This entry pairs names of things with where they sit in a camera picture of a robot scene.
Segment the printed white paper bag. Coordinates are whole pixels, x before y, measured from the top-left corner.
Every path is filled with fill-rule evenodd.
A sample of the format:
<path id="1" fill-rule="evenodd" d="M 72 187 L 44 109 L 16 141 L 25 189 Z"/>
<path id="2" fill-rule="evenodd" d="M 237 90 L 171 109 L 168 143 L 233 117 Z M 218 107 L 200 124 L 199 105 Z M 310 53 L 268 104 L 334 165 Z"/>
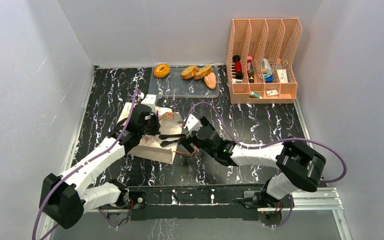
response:
<path id="1" fill-rule="evenodd" d="M 175 156 L 192 157 L 195 155 L 186 150 L 178 150 L 180 143 L 175 143 L 167 147 L 161 147 L 162 141 L 172 141 L 180 138 L 159 139 L 159 135 L 183 134 L 183 119 L 178 112 L 173 112 L 167 107 L 156 107 L 156 114 L 160 123 L 160 134 L 156 136 L 144 136 L 139 145 L 134 147 L 128 154 L 134 157 L 148 159 L 151 161 L 172 164 Z"/>

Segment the clear plastic tray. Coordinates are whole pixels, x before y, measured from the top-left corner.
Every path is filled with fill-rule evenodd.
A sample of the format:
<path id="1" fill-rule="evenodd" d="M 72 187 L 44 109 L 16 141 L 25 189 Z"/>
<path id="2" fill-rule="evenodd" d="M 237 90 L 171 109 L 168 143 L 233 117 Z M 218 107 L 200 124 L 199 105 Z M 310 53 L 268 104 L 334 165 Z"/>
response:
<path id="1" fill-rule="evenodd" d="M 157 78 L 152 73 L 148 93 L 160 98 L 216 98 L 219 96 L 219 83 L 211 89 L 203 79 L 182 79 L 181 73 L 186 68 L 186 65 L 171 65 L 170 72 L 163 78 Z"/>

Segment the orange fake bagel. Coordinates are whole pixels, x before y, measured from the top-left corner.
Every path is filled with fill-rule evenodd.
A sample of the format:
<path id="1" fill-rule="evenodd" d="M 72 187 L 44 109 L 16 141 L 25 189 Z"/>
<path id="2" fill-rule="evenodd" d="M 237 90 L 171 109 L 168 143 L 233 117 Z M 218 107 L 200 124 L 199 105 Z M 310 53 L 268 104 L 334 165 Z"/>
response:
<path id="1" fill-rule="evenodd" d="M 156 78 L 164 78 L 170 73 L 170 66 L 166 63 L 161 63 L 157 65 L 154 70 L 153 74 Z"/>

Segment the oval brown fake bread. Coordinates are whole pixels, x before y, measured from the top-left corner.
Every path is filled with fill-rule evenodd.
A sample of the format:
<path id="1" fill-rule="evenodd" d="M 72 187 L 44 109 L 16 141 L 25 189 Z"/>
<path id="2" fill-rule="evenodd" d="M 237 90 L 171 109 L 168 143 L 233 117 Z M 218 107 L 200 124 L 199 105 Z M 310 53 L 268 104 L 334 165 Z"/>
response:
<path id="1" fill-rule="evenodd" d="M 213 90 L 213 89 L 216 88 L 216 86 L 217 86 L 217 76 L 213 72 L 209 73 L 203 79 L 204 79 L 204 82 L 205 82 L 206 86 L 209 89 Z"/>

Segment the yellow fake bread slice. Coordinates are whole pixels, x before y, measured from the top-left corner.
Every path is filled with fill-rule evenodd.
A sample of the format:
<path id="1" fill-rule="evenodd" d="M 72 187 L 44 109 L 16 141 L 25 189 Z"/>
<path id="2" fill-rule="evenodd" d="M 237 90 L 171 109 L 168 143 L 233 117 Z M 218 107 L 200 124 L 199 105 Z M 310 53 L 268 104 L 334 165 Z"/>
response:
<path id="1" fill-rule="evenodd" d="M 195 75 L 193 76 L 193 79 L 194 80 L 200 80 L 200 79 L 203 79 L 204 77 L 208 76 L 209 74 L 211 74 L 213 72 L 213 67 L 212 65 L 206 65 L 204 67 L 202 67 L 201 69 L 199 69 Z"/>

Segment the round brown fake bread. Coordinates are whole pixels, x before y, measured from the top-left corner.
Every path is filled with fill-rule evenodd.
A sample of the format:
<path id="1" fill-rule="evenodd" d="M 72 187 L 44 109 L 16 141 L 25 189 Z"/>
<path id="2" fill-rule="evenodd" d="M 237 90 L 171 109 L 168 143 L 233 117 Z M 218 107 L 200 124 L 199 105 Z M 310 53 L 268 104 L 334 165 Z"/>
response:
<path id="1" fill-rule="evenodd" d="M 199 69 L 196 65 L 188 66 L 181 72 L 181 78 L 183 80 L 191 79 L 198 71 Z"/>

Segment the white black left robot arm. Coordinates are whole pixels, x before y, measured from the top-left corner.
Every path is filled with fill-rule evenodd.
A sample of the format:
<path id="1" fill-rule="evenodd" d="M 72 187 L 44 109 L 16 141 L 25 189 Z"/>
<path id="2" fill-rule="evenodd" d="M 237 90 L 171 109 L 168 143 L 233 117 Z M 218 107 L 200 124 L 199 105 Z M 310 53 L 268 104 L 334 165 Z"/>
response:
<path id="1" fill-rule="evenodd" d="M 170 108 L 128 102 L 118 123 L 91 153 L 68 170 L 49 174 L 43 181 L 39 207 L 62 228 L 73 227 L 84 213 L 104 205 L 124 208 L 128 187 L 111 180 L 89 185 L 110 165 L 126 155 L 172 164 L 178 144 L 163 145 L 161 137 L 178 139 L 182 118 Z"/>

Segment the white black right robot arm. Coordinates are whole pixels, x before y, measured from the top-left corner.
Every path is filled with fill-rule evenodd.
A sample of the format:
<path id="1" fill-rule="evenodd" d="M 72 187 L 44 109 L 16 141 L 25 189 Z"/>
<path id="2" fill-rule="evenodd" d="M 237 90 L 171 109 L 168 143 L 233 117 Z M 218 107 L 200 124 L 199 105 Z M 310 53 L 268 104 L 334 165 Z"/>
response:
<path id="1" fill-rule="evenodd" d="M 305 139 L 286 139 L 268 147 L 223 139 L 205 117 L 189 119 L 181 133 L 161 134 L 162 146 L 181 144 L 189 153 L 202 150 L 226 167 L 245 165 L 276 168 L 279 174 L 264 183 L 260 193 L 245 196 L 247 208 L 275 207 L 285 196 L 297 191 L 316 192 L 326 158 L 306 144 Z"/>

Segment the green white tube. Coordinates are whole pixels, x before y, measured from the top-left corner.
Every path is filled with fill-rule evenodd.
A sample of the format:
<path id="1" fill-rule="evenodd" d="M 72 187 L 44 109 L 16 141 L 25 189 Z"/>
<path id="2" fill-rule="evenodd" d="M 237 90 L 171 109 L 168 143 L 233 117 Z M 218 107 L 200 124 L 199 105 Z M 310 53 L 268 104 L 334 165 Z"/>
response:
<path id="1" fill-rule="evenodd" d="M 263 99 L 263 97 L 261 95 L 259 95 L 258 93 L 255 93 L 255 92 L 251 92 L 249 94 L 249 98 L 250 99 Z"/>

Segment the small white card box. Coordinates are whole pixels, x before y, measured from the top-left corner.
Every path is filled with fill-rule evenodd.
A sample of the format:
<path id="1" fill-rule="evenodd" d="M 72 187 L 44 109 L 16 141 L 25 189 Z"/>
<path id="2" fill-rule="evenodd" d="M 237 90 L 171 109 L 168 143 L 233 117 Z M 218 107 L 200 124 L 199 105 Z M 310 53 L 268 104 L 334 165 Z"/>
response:
<path id="1" fill-rule="evenodd" d="M 279 92 L 276 89 L 266 91 L 268 97 L 275 97 L 279 95 Z"/>

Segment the pink red bottle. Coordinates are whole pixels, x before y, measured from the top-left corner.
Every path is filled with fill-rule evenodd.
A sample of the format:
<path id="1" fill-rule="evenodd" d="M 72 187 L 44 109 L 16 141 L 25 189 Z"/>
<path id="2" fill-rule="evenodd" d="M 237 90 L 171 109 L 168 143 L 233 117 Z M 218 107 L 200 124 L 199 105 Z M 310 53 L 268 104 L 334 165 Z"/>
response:
<path id="1" fill-rule="evenodd" d="M 253 57 L 248 56 L 246 61 L 246 72 L 248 76 L 248 82 L 254 83 L 255 82 L 255 72 L 253 67 Z"/>

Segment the red black dumbbell toy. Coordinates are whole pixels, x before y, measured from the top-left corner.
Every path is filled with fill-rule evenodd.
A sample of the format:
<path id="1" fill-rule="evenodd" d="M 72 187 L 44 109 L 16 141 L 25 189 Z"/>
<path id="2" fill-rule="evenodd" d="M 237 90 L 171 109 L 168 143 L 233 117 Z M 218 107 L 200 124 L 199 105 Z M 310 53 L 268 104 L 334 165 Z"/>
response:
<path id="1" fill-rule="evenodd" d="M 234 78 L 237 80 L 242 80 L 244 75 L 243 75 L 243 70 L 241 65 L 241 57 L 239 55 L 234 55 L 232 57 L 232 61 L 234 63 L 234 73 L 235 73 Z"/>

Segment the blue clear tape dispenser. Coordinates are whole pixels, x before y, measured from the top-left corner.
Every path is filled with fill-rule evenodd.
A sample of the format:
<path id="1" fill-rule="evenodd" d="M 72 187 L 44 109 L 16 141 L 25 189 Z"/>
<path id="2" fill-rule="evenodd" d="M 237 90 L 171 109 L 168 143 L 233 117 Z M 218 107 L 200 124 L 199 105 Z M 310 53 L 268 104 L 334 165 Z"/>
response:
<path id="1" fill-rule="evenodd" d="M 273 82 L 273 70 L 270 66 L 270 63 L 268 59 L 263 58 L 262 64 L 261 64 L 261 71 L 263 79 L 266 83 L 272 83 Z"/>

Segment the orange desk file organizer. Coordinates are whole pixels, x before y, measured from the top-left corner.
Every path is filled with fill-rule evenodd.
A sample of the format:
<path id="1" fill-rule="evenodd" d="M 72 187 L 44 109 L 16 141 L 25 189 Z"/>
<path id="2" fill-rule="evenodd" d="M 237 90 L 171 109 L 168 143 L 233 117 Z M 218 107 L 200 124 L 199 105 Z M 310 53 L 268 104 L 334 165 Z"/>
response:
<path id="1" fill-rule="evenodd" d="M 298 84 L 293 61 L 302 25 L 298 18 L 233 19 L 226 69 L 232 104 L 292 104 Z"/>

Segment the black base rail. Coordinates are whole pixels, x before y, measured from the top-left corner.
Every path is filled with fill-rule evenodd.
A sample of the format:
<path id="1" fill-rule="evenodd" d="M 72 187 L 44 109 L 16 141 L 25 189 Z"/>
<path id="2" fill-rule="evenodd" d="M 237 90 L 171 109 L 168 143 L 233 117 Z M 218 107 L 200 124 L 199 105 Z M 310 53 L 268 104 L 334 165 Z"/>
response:
<path id="1" fill-rule="evenodd" d="M 154 219 L 242 219 L 281 221 L 281 211 L 289 210 L 285 196 L 275 203 L 261 199 L 261 184 L 210 184 L 179 186 L 135 186 L 132 220 Z"/>

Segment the aluminium frame rail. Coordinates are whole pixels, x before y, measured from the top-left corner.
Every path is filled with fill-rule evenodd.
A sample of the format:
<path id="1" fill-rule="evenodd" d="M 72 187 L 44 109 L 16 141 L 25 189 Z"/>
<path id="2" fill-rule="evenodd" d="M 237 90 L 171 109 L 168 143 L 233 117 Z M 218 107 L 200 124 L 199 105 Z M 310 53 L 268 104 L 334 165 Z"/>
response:
<path id="1" fill-rule="evenodd" d="M 124 203 L 121 207 L 104 205 L 101 210 L 105 215 L 128 213 L 130 209 L 133 210 L 134 202 L 128 197 L 129 201 L 133 204 Z M 290 194 L 289 199 L 291 206 L 287 211 L 287 217 L 292 215 L 291 211 L 332 211 L 336 222 L 336 226 L 341 239 L 350 240 L 351 234 L 345 220 L 344 208 L 339 197 L 338 191 L 334 187 L 320 187 L 315 192 L 306 192 L 297 190 Z"/>

